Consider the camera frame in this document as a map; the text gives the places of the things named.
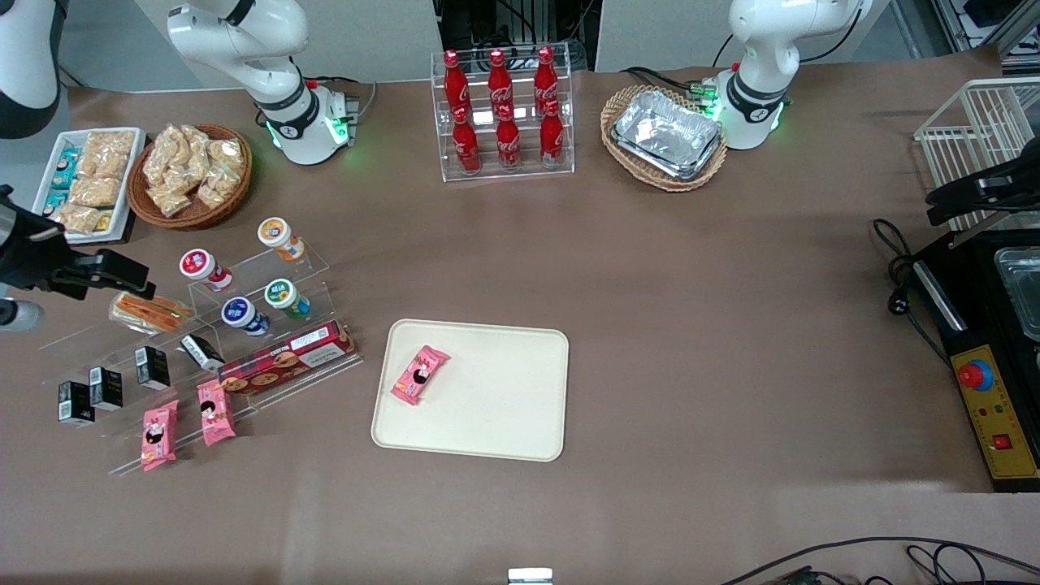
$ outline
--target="yellow control panel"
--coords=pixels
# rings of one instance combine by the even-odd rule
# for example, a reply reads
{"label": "yellow control panel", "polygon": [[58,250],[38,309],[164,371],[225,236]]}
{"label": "yellow control panel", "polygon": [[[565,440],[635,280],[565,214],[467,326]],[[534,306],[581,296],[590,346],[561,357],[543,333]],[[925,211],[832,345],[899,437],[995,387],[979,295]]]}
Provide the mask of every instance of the yellow control panel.
{"label": "yellow control panel", "polygon": [[950,358],[993,479],[1040,477],[989,346]]}

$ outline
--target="yogurt cup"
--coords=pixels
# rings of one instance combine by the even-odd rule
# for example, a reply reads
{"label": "yogurt cup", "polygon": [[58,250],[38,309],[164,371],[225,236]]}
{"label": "yogurt cup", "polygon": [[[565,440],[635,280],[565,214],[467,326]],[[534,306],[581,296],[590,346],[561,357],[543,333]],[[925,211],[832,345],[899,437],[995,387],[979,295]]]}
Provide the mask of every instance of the yogurt cup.
{"label": "yogurt cup", "polygon": [[267,304],[285,312],[289,319],[307,319],[311,312],[311,302],[296,290],[291,281],[279,278],[270,281],[264,290]]}
{"label": "yogurt cup", "polygon": [[304,255],[304,240],[292,235],[292,228],[282,218],[267,218],[260,222],[257,237],[264,246],[277,250],[283,260],[291,262]]}
{"label": "yogurt cup", "polygon": [[212,254],[196,248],[181,256],[181,274],[191,280],[201,281],[213,292],[219,292],[231,286],[231,271],[216,262]]}
{"label": "yogurt cup", "polygon": [[246,335],[258,337],[270,329],[270,317],[258,311],[245,297],[229,299],[224,304],[220,317],[235,329],[241,329]]}

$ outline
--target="pink wrapped pastry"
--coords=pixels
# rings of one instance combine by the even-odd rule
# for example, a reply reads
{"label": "pink wrapped pastry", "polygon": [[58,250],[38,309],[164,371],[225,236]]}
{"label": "pink wrapped pastry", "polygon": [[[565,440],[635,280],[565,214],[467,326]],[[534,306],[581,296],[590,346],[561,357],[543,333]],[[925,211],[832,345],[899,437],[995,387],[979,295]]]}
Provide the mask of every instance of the pink wrapped pastry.
{"label": "pink wrapped pastry", "polygon": [[140,464],[148,472],[166,461],[176,461],[177,403],[145,411],[145,433],[140,437]]}
{"label": "pink wrapped pastry", "polygon": [[426,387],[426,381],[449,357],[451,356],[430,346],[422,346],[405,368],[405,373],[397,379],[397,383],[390,388],[390,393],[412,406],[419,404],[419,395]]}
{"label": "pink wrapped pastry", "polygon": [[202,410],[202,438],[206,447],[237,436],[231,417],[231,404],[218,380],[199,386],[199,409]]}

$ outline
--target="white wall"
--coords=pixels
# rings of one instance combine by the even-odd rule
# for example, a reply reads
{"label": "white wall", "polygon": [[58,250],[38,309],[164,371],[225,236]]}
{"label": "white wall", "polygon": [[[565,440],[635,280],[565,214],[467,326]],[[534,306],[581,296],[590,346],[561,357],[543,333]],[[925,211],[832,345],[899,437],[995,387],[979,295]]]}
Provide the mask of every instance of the white wall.
{"label": "white wall", "polygon": [[[166,14],[183,0],[136,0],[166,35]],[[295,57],[308,76],[341,75],[361,81],[430,77],[430,53],[441,50],[432,0],[296,0],[307,11],[310,44]],[[188,63],[207,87],[234,80]]]}
{"label": "white wall", "polygon": [[[730,0],[603,0],[596,70],[710,66],[730,33],[729,5]],[[844,45],[818,62],[849,60],[887,5],[888,0],[874,0]],[[834,46],[841,34],[806,39],[798,47],[803,57],[817,55]],[[743,52],[744,47],[731,41],[719,66],[739,60]]]}

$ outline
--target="foil container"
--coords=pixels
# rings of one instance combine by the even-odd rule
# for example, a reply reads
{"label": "foil container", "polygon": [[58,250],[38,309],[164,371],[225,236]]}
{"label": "foil container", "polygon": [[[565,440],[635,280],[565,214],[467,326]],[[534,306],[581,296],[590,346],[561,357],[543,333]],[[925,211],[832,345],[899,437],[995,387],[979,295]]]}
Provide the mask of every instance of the foil container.
{"label": "foil container", "polygon": [[670,177],[692,181],[722,144],[722,126],[654,90],[632,98],[610,137]]}

